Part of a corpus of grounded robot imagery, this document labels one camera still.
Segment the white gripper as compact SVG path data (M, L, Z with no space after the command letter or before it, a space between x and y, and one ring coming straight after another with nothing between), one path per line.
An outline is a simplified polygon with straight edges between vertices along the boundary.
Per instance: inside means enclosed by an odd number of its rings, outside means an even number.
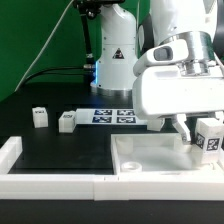
M224 76L217 66L208 76L182 76L177 66L149 67L135 80L132 99L141 120L174 115L172 125L186 145L191 135L185 114L217 111L215 118L224 123Z

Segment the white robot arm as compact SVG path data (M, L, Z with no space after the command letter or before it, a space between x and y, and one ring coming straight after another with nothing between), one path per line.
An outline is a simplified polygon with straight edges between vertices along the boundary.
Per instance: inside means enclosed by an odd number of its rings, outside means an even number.
M223 116L224 0L150 0L140 25L105 0L100 17L93 91L131 95L138 118L170 118L184 143L191 141L188 116Z

